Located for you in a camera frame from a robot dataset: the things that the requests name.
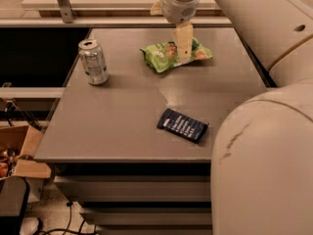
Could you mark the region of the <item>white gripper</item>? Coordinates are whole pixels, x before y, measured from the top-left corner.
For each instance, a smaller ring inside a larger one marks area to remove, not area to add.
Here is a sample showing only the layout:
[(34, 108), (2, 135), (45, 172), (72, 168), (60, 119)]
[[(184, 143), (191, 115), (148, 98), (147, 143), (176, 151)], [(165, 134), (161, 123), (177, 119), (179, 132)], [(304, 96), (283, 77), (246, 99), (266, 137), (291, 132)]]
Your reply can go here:
[(179, 61), (187, 64), (192, 56), (193, 26), (189, 20), (195, 15), (200, 0), (158, 0), (150, 9), (152, 16), (162, 16), (171, 24)]

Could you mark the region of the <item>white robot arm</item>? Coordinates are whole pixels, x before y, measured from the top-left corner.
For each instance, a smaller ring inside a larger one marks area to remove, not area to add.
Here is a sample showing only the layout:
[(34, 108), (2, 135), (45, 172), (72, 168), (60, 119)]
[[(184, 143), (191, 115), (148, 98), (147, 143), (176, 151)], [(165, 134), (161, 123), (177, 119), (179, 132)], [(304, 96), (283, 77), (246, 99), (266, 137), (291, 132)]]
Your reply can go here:
[[(275, 89), (239, 105), (216, 135), (210, 174), (213, 235), (313, 235), (312, 0), (215, 0)], [(199, 0), (159, 0), (178, 28)]]

